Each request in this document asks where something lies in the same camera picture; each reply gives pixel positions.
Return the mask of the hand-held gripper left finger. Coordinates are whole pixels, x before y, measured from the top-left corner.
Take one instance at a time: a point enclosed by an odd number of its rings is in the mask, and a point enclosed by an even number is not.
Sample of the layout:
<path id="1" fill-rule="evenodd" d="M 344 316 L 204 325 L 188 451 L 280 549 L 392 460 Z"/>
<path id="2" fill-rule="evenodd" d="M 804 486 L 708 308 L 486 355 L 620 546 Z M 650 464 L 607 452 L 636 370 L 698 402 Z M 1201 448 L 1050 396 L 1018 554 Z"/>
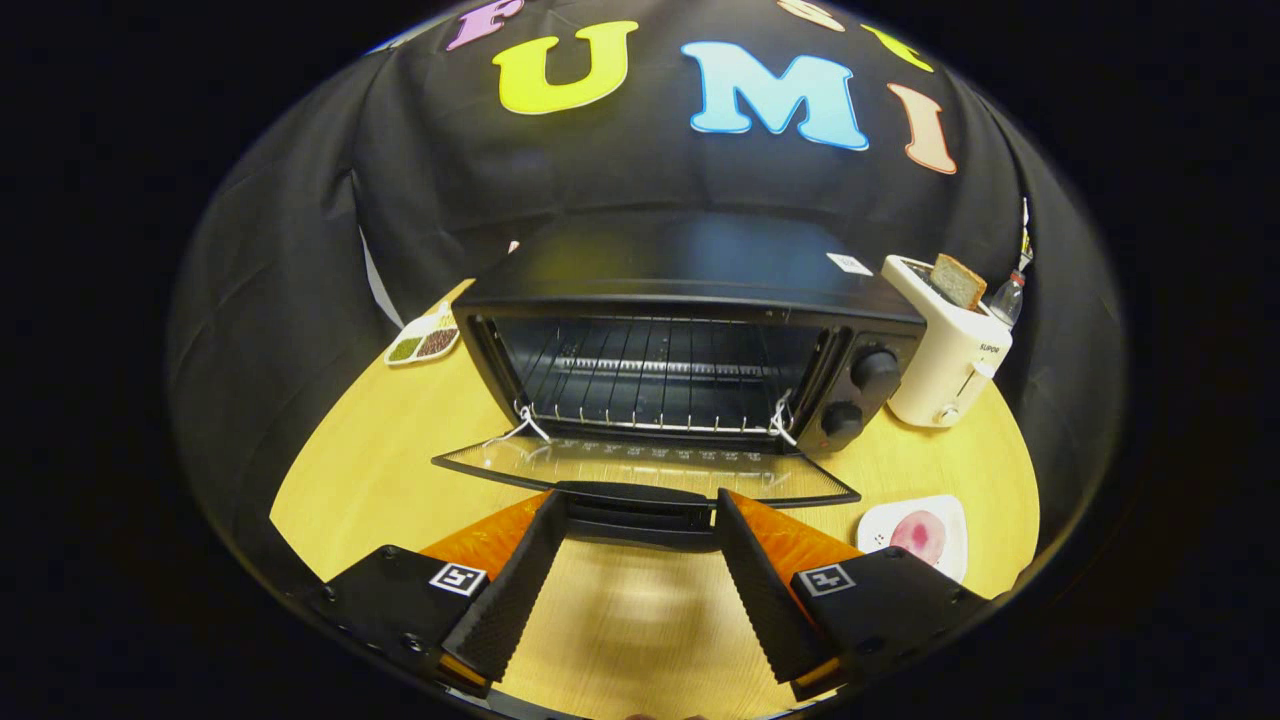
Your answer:
<path id="1" fill-rule="evenodd" d="M 567 500 L 547 491 L 477 524 L 508 519 L 502 542 L 475 527 L 426 552 L 374 550 L 301 603 L 397 670 L 480 698 L 500 682 L 567 529 Z"/>

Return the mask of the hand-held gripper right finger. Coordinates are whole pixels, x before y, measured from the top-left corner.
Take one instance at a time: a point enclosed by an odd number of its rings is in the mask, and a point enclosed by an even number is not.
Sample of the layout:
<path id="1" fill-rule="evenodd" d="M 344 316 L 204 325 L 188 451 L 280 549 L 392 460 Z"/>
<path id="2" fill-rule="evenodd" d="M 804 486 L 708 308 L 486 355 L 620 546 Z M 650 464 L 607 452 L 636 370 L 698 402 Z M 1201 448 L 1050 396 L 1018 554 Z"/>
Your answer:
<path id="1" fill-rule="evenodd" d="M 800 701 L 919 664 L 986 606 L 906 550 L 861 552 L 730 489 L 714 533 L 774 679 Z"/>

